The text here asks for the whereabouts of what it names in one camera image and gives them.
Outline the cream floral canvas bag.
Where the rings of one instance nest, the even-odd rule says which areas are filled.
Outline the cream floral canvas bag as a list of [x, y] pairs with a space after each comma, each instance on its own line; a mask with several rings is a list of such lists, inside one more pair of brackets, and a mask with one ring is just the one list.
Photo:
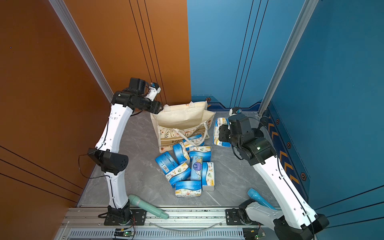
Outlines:
[[172, 150], [174, 145], [195, 135], [208, 139], [215, 114], [208, 110], [207, 102], [165, 105], [160, 113], [151, 114], [160, 153]]

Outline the purple cartoon tissue pack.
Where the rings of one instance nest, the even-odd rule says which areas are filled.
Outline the purple cartoon tissue pack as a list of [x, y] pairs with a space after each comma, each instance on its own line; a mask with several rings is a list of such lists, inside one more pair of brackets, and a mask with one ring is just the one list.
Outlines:
[[191, 165], [191, 181], [201, 181], [202, 179], [203, 158], [201, 156], [193, 156]]

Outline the floral tissue pack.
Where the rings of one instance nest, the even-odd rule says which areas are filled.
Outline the floral tissue pack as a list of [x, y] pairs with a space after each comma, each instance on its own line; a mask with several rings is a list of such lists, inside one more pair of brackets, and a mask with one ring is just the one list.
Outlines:
[[203, 162], [202, 165], [202, 189], [203, 191], [215, 190], [215, 167], [212, 162]]
[[200, 197], [201, 194], [201, 181], [180, 181], [175, 184], [175, 195], [178, 198]]
[[172, 188], [175, 188], [176, 183], [187, 180], [191, 175], [191, 169], [187, 163], [183, 163], [166, 174], [166, 178]]

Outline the floral tissue pack front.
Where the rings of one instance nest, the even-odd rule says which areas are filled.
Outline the floral tissue pack front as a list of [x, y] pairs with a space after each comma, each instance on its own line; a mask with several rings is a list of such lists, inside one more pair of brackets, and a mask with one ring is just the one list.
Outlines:
[[201, 194], [201, 181], [180, 181], [175, 184], [175, 195], [178, 198], [200, 197]]

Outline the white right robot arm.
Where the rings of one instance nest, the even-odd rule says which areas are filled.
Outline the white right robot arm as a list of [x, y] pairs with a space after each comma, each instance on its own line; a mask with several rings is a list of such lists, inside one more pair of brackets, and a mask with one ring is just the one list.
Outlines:
[[280, 206], [273, 210], [250, 201], [245, 207], [249, 220], [274, 230], [280, 240], [314, 240], [330, 224], [300, 195], [275, 148], [259, 128], [252, 128], [249, 117], [240, 112], [230, 114], [228, 124], [219, 128], [219, 140], [230, 143], [234, 155], [255, 169]]

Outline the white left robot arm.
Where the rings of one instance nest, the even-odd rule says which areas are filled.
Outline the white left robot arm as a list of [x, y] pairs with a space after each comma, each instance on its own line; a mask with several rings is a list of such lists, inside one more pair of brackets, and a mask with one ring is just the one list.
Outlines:
[[111, 112], [101, 139], [94, 148], [87, 152], [104, 173], [109, 190], [108, 211], [99, 217], [104, 219], [106, 226], [131, 225], [133, 214], [126, 192], [125, 170], [129, 163], [126, 155], [120, 154], [120, 142], [131, 116], [135, 110], [158, 114], [163, 105], [155, 100], [161, 92], [157, 83], [147, 83], [144, 80], [131, 78], [129, 86], [114, 93], [111, 100]]

